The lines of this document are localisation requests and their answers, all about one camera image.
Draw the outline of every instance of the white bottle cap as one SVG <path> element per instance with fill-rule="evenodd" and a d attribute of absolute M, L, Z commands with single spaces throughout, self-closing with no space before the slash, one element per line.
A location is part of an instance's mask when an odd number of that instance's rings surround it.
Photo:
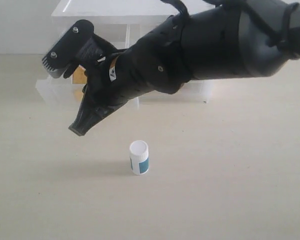
<path fill-rule="evenodd" d="M 149 170 L 149 147 L 145 141 L 137 140 L 130 144 L 131 169 L 135 175 L 145 174 Z"/>

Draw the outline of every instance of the robotic hand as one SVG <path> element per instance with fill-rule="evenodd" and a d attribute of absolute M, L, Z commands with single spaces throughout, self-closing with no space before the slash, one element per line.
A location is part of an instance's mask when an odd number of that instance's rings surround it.
<path fill-rule="evenodd" d="M 190 80 L 269 77 L 300 58 L 300 3 L 204 0 L 215 8 L 189 15 L 180 0 L 161 1 L 179 14 L 128 49 L 79 20 L 42 59 L 53 78 L 85 68 L 83 99 L 69 127 L 78 136 L 145 93 L 174 94 Z"/>

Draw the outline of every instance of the beige table surface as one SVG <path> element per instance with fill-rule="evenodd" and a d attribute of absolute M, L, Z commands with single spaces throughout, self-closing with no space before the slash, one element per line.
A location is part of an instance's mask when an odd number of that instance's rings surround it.
<path fill-rule="evenodd" d="M 300 61 L 76 137 L 76 112 L 36 92 L 39 60 L 0 56 L 0 240 L 300 240 Z M 137 139 L 143 176 L 128 159 Z"/>

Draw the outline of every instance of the screw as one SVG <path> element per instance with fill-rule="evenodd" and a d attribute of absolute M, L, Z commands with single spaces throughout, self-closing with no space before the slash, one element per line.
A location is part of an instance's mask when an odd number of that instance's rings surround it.
<path fill-rule="evenodd" d="M 57 58 L 57 54 L 53 51 L 51 54 L 50 54 L 50 57 L 52 59 L 56 59 Z"/>
<path fill-rule="evenodd" d="M 73 29 L 72 29 L 72 32 L 74 32 L 75 34 L 79 33 L 79 29 L 75 26 Z"/>

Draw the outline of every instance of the transparent storage box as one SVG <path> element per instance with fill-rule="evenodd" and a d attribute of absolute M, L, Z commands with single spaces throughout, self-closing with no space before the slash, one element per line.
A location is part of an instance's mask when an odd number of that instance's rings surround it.
<path fill-rule="evenodd" d="M 184 0 L 189 12 L 201 12 L 213 6 L 199 0 Z M 159 0 L 61 0 L 52 13 L 52 20 L 63 35 L 77 20 L 86 19 L 94 24 L 94 32 L 118 49 L 128 48 L 140 37 L 162 23 L 176 10 Z M 36 88 L 45 102 L 52 107 L 78 109 L 84 84 L 73 84 L 73 78 L 38 80 Z M 195 101 L 207 103 L 212 93 L 211 80 L 190 81 L 175 94 L 150 92 L 129 102 L 139 108 L 142 103 L 161 101 Z"/>

